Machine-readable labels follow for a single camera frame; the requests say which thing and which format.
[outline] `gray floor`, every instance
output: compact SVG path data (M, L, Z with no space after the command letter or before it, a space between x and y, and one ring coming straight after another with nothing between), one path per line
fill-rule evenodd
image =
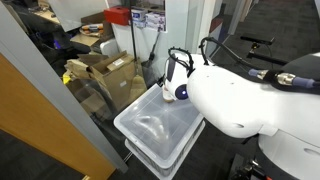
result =
M226 42L232 50L245 57L251 43L240 40L245 33L264 34L276 37L271 46L274 57L291 61L308 53L320 51L319 16L313 0L260 0L245 22L240 23L236 34ZM267 54L265 47L259 52ZM244 77L243 67L234 64L223 51L213 57L215 62ZM265 68L277 68L270 63L252 60ZM244 157L261 156L257 139L242 145L243 139L230 138L207 123L186 160L174 179L226 179L232 159L236 153ZM156 179L156 177L134 156L127 162L129 171L113 173L110 180ZM277 172L272 164L266 164L273 179L292 179ZM55 161L12 136L0 131L0 180L19 179L82 179L82 175Z
M276 42L271 46L273 56L286 61L320 51L319 16L313 0L260 0L245 22L239 24L236 34L226 41L226 45L241 57L246 57L251 47L250 42L240 40L240 36L246 32L274 36ZM261 47L257 52L269 53L266 47ZM248 68L235 64L223 51L219 50L212 59L226 69L251 79L246 72ZM279 67L256 59L248 61L265 69ZM207 123L174 179L226 179L236 153L265 160L262 164L268 175L275 180L293 179L267 161L258 149L256 138L246 145L241 142L242 139L227 137ZM156 179L134 156L128 165L127 173L115 172L110 180Z
M0 130L0 180L80 180L83 177Z

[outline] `desk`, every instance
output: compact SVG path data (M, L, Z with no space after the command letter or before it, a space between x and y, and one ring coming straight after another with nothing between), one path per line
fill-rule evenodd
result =
M51 11L39 11L39 12L34 12L33 14L40 16L48 21L51 21L55 24L60 25L60 21L58 20L57 17L52 18L51 15L53 14L53 12Z

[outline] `wooden panel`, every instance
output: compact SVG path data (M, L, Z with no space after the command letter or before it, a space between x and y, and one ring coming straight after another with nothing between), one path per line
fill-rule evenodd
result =
M1 53L0 87L0 129L90 180L105 180L115 170Z

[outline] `storage box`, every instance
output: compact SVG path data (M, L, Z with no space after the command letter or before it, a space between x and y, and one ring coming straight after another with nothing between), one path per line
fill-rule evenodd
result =
M111 116L111 110L103 96L94 88L93 80L74 80L66 84L88 115L94 114L100 121Z
M129 9L122 6L115 6L104 10L105 19L109 23L119 24L122 26L129 25Z
M190 100L166 103L152 86L114 120L126 146L159 179L170 179L204 128L203 116Z
M129 104L132 79L136 75L133 60L133 56L124 51L90 67L101 89L109 95L118 111ZM143 77L140 65L139 73Z
M164 24L155 24L155 23L148 22L148 21L146 22L146 27L154 29L154 30L157 30L157 31L158 31L159 27L160 27L161 31L165 31L166 30L166 26Z
M146 21L154 24L166 24L166 17L164 13L151 12L146 14Z
M131 10L132 20L133 21L145 21L147 13L148 13L148 11L144 10L144 9L132 9Z

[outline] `cardboard box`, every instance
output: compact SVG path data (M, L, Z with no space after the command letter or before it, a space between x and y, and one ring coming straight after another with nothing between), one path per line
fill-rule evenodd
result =
M108 58L106 55L86 55L78 54L79 59L70 59L67 61L67 70L78 79L94 79L89 66L97 64Z
M111 110L103 96L90 87L90 83L75 80L70 81L66 86L89 115L94 113L101 121L111 116Z
M140 63L139 75L142 76ZM90 67L101 89L120 111L129 104L132 79L136 75L134 57L121 52Z
M97 91L94 91L93 94L82 101L80 105L89 115L95 113L100 121L104 121L111 116L108 105Z

